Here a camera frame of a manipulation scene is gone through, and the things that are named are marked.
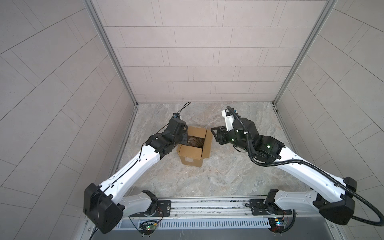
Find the brown taped cardboard box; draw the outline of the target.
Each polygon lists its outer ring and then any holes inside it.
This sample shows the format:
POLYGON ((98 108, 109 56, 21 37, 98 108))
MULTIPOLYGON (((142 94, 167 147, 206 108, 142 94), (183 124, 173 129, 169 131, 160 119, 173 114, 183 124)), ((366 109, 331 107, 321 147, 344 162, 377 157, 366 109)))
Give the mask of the brown taped cardboard box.
POLYGON ((205 138, 204 148, 194 148, 187 146, 187 144, 179 145, 177 153, 183 165, 200 168, 203 165, 204 159, 210 157, 213 134, 204 128, 189 127, 188 136, 205 138))

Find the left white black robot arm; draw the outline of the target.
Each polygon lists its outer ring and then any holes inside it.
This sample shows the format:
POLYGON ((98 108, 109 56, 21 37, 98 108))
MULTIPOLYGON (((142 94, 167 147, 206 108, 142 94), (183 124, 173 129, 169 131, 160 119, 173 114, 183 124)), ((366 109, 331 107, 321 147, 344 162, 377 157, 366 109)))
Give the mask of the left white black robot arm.
POLYGON ((149 137, 139 153, 118 172, 96 185, 91 183, 84 191, 84 214, 102 233, 113 230, 123 217, 144 213, 153 215, 157 209, 158 198, 144 190, 124 200, 131 186, 151 166, 177 145, 186 143, 188 126, 181 120, 179 113, 174 113, 166 129, 149 137))

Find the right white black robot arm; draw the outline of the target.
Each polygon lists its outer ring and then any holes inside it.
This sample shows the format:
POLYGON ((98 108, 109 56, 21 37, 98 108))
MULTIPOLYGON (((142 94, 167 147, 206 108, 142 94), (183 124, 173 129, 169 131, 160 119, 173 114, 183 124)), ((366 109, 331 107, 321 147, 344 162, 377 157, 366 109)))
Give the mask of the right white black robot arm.
POLYGON ((311 188, 309 192, 271 189, 263 203, 270 214, 302 210, 319 213, 328 221, 345 226, 355 213, 357 182, 333 176, 304 160, 284 143, 260 135, 254 122, 246 118, 225 117, 225 126, 211 128, 220 145, 231 144, 247 153, 260 167, 277 167, 311 188))

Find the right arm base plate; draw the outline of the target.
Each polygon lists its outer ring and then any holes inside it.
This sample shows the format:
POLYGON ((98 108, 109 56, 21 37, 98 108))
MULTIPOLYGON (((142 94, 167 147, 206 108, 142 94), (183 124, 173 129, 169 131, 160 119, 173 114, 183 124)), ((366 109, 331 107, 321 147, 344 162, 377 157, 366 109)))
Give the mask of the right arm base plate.
POLYGON ((251 199, 248 203, 245 203, 245 207, 251 209, 253 216, 262 215, 292 215, 292 210, 282 210, 275 203, 264 203, 263 199, 251 199))

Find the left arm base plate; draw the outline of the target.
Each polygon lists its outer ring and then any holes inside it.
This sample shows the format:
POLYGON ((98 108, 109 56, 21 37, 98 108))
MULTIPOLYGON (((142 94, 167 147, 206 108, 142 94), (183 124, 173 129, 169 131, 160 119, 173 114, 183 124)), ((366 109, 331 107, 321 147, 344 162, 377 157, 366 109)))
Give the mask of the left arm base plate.
POLYGON ((143 217, 143 218, 159 218, 159 217, 169 217, 171 212, 171 201, 161 201, 158 200, 154 211, 148 210, 144 213, 136 213, 130 215, 130 217, 143 217))

